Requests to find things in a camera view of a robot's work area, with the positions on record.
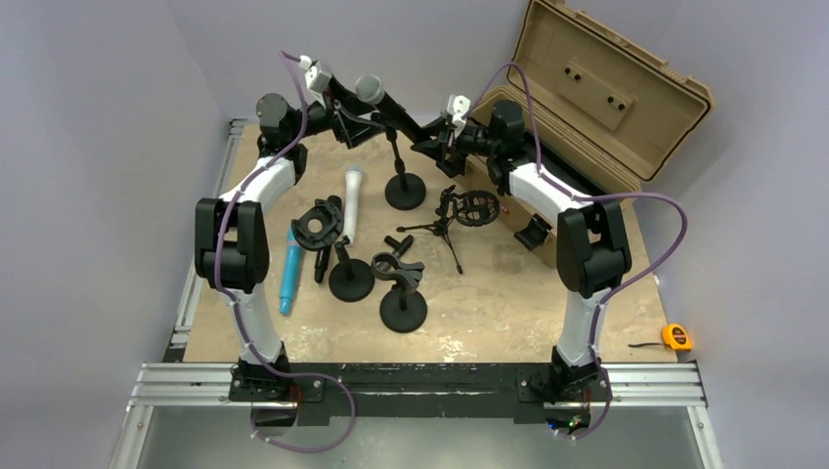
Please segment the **white microphone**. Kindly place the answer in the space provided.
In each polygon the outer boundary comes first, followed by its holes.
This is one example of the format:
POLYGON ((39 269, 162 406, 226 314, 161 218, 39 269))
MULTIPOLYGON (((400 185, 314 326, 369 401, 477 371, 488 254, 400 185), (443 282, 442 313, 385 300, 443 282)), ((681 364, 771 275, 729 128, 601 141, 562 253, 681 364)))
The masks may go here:
POLYGON ((363 181, 363 171, 358 165, 351 165, 345 172, 345 201, 343 235, 353 245, 356 242, 357 220, 359 210, 360 188, 363 181))

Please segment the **clip stand round base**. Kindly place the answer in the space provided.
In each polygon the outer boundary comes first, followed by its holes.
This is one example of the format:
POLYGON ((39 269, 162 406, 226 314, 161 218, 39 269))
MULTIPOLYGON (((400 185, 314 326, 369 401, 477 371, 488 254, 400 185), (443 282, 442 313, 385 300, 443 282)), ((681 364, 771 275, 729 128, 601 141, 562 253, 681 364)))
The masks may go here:
POLYGON ((390 252, 379 252, 372 257, 373 276, 380 281, 392 282, 379 306, 380 318, 390 330, 410 333, 424 324, 428 305, 418 292, 424 269, 422 262, 403 262, 390 252))

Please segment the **small black microphone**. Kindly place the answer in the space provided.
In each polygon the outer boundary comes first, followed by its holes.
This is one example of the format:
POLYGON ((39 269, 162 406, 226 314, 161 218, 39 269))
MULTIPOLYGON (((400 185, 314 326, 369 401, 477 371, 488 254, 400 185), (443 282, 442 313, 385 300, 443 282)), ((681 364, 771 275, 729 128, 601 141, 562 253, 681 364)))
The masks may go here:
POLYGON ((329 266, 331 246, 325 246, 316 254, 314 263, 314 282, 322 284, 329 266))

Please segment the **yellow tape measure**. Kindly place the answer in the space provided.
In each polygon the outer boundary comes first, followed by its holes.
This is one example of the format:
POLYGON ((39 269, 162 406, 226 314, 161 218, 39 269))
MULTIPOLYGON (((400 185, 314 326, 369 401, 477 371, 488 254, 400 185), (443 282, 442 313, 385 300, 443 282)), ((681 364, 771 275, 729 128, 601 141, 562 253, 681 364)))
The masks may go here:
POLYGON ((662 347, 675 352, 690 352, 693 342, 686 329, 678 323, 669 323, 660 331, 660 339, 656 342, 630 343, 629 348, 662 347))

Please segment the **blue microphone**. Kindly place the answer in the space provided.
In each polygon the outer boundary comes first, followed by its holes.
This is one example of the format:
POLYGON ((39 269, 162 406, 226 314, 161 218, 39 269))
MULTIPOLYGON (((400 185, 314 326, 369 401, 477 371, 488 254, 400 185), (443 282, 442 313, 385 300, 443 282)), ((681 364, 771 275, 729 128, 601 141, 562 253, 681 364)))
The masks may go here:
POLYGON ((280 287, 279 311, 283 316, 288 316, 292 311, 292 305, 298 291, 303 262, 304 249, 296 240, 292 228, 288 228, 286 232, 286 251, 280 287))

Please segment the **tall black silver microphone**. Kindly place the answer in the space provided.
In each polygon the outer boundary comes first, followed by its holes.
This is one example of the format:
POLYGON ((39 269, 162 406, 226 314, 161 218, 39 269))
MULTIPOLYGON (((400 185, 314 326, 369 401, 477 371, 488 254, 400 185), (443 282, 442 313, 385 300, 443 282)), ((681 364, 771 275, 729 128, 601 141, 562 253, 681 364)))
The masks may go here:
POLYGON ((430 139, 430 135, 384 89, 381 79, 373 74, 359 77, 355 84, 358 99, 374 107, 398 131, 417 144, 430 139))

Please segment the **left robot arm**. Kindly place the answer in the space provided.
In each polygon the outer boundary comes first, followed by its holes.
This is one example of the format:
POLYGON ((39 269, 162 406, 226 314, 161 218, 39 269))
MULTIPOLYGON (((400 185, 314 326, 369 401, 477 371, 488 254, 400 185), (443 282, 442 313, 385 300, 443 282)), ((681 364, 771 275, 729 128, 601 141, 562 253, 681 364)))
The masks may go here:
POLYGON ((315 95, 311 105, 293 107, 277 93, 258 100, 254 168, 233 189, 196 204, 196 273, 226 296, 232 311, 241 344, 234 378, 269 400, 285 396, 295 375, 264 290, 270 266, 265 215, 304 175, 308 151, 302 139, 331 131, 348 148, 360 145, 378 132, 365 116, 384 96, 374 77, 352 91, 334 78, 308 89, 315 95))

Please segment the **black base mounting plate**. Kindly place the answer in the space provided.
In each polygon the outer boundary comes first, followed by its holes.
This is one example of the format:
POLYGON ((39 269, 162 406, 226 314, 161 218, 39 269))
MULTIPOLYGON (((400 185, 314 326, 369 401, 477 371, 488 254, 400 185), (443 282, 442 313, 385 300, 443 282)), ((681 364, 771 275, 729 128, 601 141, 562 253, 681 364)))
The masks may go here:
POLYGON ((234 403, 286 405, 299 425, 327 425, 334 416, 406 418, 508 418, 518 424, 552 421, 589 426, 608 398, 609 380, 585 371, 538 362, 337 363, 231 367, 234 403))

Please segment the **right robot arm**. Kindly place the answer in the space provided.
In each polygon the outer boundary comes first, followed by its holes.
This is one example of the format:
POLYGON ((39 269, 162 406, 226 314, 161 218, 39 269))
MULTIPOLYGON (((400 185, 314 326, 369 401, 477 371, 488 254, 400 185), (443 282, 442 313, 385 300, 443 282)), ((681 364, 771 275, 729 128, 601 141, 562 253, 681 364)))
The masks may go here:
POLYGON ((541 223, 555 231, 556 270, 568 298, 546 386, 571 398, 599 376, 604 309, 632 267, 621 206, 568 185, 547 168, 543 146, 535 131, 526 130, 520 104, 495 102, 483 125, 469 120, 470 107, 467 97, 451 96, 441 117, 416 127, 412 149, 448 176, 459 175, 469 156, 483 157, 496 189, 534 210, 534 223, 516 235, 527 248, 535 246, 541 223))

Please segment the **round base tall stand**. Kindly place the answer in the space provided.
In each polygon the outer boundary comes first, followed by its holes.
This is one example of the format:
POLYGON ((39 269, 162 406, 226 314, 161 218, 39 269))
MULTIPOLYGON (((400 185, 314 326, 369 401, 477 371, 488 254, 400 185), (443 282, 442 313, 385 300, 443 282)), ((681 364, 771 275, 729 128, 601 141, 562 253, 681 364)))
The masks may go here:
POLYGON ((418 175, 406 171, 397 145, 397 131, 392 127, 386 127, 385 136, 393 151, 395 169, 395 175, 385 186, 385 199, 397 210, 413 210, 425 200, 425 184, 418 175))

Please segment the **tan plastic toolbox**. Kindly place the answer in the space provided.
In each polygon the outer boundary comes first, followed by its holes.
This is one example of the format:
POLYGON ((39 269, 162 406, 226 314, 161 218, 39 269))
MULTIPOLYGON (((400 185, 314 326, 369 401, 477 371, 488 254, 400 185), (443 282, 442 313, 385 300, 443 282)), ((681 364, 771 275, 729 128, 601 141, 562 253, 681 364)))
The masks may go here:
POLYGON ((523 107, 528 129, 606 192, 639 192, 715 107, 710 88, 562 1, 532 1, 499 100, 523 107))

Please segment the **tripod stand with shock mount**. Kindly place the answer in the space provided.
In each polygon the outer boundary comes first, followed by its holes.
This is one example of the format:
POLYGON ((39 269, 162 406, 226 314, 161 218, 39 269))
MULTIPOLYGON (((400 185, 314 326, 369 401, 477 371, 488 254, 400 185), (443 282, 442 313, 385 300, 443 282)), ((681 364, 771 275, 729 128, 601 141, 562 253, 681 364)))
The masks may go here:
POLYGON ((450 237, 450 225, 452 222, 470 227, 480 228, 496 221, 501 213, 499 199, 491 192, 475 190, 463 193, 455 192, 455 185, 442 190, 439 199, 439 206, 435 209, 438 219, 429 223, 408 227, 397 227, 397 233, 406 233, 416 230, 424 230, 432 235, 440 237, 449 246, 459 275, 463 269, 458 260, 457 253, 450 237))

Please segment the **black shock mount cradle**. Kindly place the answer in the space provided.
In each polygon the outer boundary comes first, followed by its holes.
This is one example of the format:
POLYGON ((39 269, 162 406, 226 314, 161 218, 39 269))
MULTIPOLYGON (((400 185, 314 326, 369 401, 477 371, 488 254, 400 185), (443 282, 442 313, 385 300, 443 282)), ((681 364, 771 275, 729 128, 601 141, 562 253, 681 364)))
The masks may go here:
POLYGON ((342 210, 326 199, 316 199, 313 206, 290 223, 297 244, 308 251, 332 247, 344 228, 342 210))

